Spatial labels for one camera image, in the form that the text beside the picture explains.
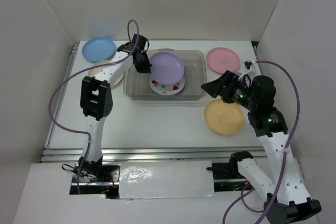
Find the white watermelon pattern plate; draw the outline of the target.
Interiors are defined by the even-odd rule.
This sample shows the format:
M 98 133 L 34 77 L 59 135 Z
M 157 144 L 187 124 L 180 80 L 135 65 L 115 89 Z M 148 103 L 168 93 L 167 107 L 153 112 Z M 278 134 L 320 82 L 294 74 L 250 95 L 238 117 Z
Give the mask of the white watermelon pattern plate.
M 185 78 L 183 77 L 179 82 L 174 84 L 161 84 L 155 81 L 153 78 L 149 78 L 150 89 L 158 95 L 176 95 L 180 93 L 185 87 Z

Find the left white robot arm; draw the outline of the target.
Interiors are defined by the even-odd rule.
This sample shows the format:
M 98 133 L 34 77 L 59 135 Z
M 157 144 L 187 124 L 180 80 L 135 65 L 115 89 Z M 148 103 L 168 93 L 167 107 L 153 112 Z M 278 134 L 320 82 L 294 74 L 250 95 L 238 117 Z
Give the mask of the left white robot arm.
M 151 72 L 152 65 L 146 53 L 148 48 L 148 39 L 135 34 L 130 42 L 117 49 L 115 56 L 102 70 L 82 80 L 80 107 L 85 116 L 85 131 L 89 135 L 87 147 L 79 159 L 79 170 L 93 182 L 103 177 L 102 133 L 105 120 L 113 108 L 112 88 L 132 66 L 138 73 Z

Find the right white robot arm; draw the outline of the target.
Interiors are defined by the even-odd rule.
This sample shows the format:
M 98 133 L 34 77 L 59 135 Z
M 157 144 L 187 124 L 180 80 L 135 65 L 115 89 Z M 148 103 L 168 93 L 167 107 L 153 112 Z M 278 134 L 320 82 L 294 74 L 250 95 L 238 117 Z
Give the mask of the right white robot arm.
M 248 110 L 249 123 L 267 154 L 273 179 L 260 169 L 248 151 L 232 154 L 228 170 L 233 177 L 245 177 L 263 199 L 261 218 L 267 218 L 269 223 L 293 223 L 319 213 L 321 204 L 311 198 L 287 145 L 288 128 L 274 106 L 274 81 L 267 76 L 255 76 L 247 86 L 238 75 L 226 71 L 201 88 L 213 98 L 219 97 L 225 103 L 236 103 Z

